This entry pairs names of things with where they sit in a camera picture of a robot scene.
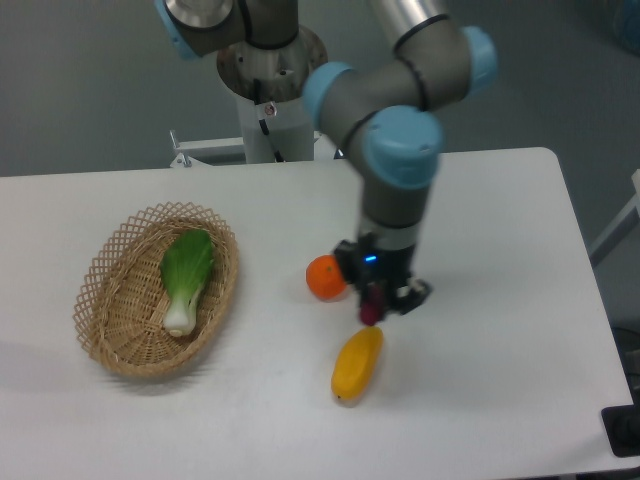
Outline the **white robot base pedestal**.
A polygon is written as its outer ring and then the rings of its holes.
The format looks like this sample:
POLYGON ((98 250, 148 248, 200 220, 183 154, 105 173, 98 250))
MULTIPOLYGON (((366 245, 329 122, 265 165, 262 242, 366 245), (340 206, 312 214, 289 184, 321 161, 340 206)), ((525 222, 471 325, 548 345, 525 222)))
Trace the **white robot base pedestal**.
POLYGON ((233 96, 246 148, 260 133, 297 133, 302 146, 276 147, 277 162, 314 158, 315 129, 304 108, 302 90, 309 76, 326 63, 328 55, 320 38, 300 26, 296 38, 273 50, 248 42, 231 45, 217 53, 221 82, 233 96))

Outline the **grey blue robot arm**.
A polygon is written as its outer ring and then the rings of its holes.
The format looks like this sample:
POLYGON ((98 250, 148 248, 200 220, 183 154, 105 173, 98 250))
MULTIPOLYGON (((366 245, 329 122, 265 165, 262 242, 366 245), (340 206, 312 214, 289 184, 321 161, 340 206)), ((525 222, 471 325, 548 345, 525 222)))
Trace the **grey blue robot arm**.
POLYGON ((497 72, 491 38, 458 27, 443 2, 371 7, 393 58, 360 73, 328 60, 294 1, 156 3, 182 57, 216 55, 248 162, 309 160, 321 133, 360 174, 357 236, 340 242, 334 257, 367 325, 408 313, 430 294, 411 263, 443 144, 434 111, 486 88, 497 72))

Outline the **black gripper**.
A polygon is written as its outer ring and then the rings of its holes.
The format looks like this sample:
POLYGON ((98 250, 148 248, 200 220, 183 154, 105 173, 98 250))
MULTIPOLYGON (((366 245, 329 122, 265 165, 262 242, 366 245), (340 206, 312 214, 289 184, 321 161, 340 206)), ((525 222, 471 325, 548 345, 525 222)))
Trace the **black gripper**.
POLYGON ((373 319, 374 294, 386 300, 386 310, 406 315, 421 306, 431 294, 431 285, 412 277, 415 246, 388 249, 378 245, 378 236, 366 233, 356 241, 341 240, 333 250, 342 277, 359 294, 358 318, 373 319))

